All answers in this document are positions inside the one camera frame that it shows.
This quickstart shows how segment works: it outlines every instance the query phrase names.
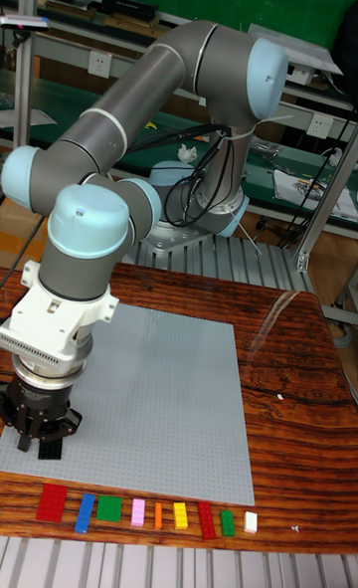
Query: red lego brick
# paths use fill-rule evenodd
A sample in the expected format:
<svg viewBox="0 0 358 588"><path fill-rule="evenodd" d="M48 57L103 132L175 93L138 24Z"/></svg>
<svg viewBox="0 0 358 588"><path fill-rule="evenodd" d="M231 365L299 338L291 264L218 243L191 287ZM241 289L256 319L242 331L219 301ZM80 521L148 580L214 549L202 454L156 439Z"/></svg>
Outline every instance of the red lego brick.
<svg viewBox="0 0 358 588"><path fill-rule="evenodd" d="M198 510L203 539L213 539L216 537L216 532L209 502L199 501Z"/></svg>
<svg viewBox="0 0 358 588"><path fill-rule="evenodd" d="M62 485L44 485L36 519L61 521L68 488Z"/></svg>

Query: lego baseplate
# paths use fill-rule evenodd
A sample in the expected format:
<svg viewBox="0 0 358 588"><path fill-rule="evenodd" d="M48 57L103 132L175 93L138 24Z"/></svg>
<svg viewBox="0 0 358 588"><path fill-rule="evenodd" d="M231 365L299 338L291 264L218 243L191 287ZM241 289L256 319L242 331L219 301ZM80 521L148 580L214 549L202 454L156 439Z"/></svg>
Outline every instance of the lego baseplate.
<svg viewBox="0 0 358 588"><path fill-rule="evenodd" d="M233 327L120 304L93 338L62 459L18 451L5 427L1 471L253 505Z"/></svg>

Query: green lego brick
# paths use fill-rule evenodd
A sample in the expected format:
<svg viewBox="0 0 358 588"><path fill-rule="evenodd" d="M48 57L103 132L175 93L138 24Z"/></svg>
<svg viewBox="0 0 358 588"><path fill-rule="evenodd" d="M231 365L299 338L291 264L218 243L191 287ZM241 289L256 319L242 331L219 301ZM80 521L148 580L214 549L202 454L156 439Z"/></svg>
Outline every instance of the green lego brick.
<svg viewBox="0 0 358 588"><path fill-rule="evenodd" d="M96 519L104 519L105 521L120 521L121 512L121 497L110 497L109 495L100 495L98 498L98 506L96 512Z"/></svg>
<svg viewBox="0 0 358 588"><path fill-rule="evenodd" d="M220 513L220 519L222 524L223 537L234 537L234 518L230 510L222 510Z"/></svg>

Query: light blue joint cap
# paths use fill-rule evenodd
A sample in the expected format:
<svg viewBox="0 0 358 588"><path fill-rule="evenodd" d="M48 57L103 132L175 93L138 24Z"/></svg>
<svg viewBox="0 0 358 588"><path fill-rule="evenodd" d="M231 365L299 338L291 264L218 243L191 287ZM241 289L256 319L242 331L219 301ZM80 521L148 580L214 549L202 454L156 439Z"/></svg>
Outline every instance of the light blue joint cap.
<svg viewBox="0 0 358 588"><path fill-rule="evenodd" d="M243 203L241 204L238 212L233 217L233 221L231 221L229 223L229 225L227 225L227 227L224 228L224 230L222 230L221 232L218 232L218 235L220 237L226 237L228 239L229 237L231 237L234 234L235 230L237 229L239 223L242 220L243 214L246 211L246 209L249 205L249 202L250 202L249 197L247 197L245 195Z"/></svg>
<svg viewBox="0 0 358 588"><path fill-rule="evenodd" d="M153 186L148 183L147 181L144 181L144 179L125 179L125 182L130 181L130 183L135 183L135 185L139 186L139 188L141 188L146 196L146 198L148 199L149 203L150 203L150 207L152 210L152 222L151 222L151 226L150 226L150 230L152 228L154 228L154 226L158 223L160 217L161 217L161 201L160 201L160 197L157 193L157 191L155 190L155 188L153 188Z"/></svg>
<svg viewBox="0 0 358 588"><path fill-rule="evenodd" d="M75 259L99 259L114 252L128 231L128 206L106 188L71 185L62 190L49 218L51 242Z"/></svg>
<svg viewBox="0 0 358 588"><path fill-rule="evenodd" d="M30 176L33 160L39 148L19 146L7 157L2 173L1 185L4 194L19 206L31 210Z"/></svg>
<svg viewBox="0 0 358 588"><path fill-rule="evenodd" d="M158 188L173 186L180 179L189 177L193 170L194 166L184 161L160 161L152 167L149 181Z"/></svg>
<svg viewBox="0 0 358 588"><path fill-rule="evenodd" d="M288 57L283 47L259 38L248 63L247 90L253 114L268 119L278 106L287 75Z"/></svg>

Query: robotic arm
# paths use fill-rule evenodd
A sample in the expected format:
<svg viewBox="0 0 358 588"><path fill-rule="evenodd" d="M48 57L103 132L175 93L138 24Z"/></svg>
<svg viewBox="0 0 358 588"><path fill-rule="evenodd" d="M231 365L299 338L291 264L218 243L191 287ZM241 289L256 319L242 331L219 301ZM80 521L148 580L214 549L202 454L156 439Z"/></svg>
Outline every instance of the robotic arm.
<svg viewBox="0 0 358 588"><path fill-rule="evenodd" d="M151 45L48 150L22 146L8 157L5 194L49 216L41 265L26 264L22 284L29 290L0 327L0 347L12 352L15 369L12 383L0 389L0 415L21 434L20 449L27 451L32 438L50 442L77 430L81 414L71 409L69 396L91 351L92 326L110 322L114 313L112 269L163 219L152 185L114 183L103 175L177 88L206 98L215 122L237 137L235 165L223 174L224 149L218 149L193 209L200 215L220 185L215 207L200 224L229 236L251 134L275 111L286 68L283 49L265 39L211 22L189 23ZM180 198L173 199L175 217Z"/></svg>

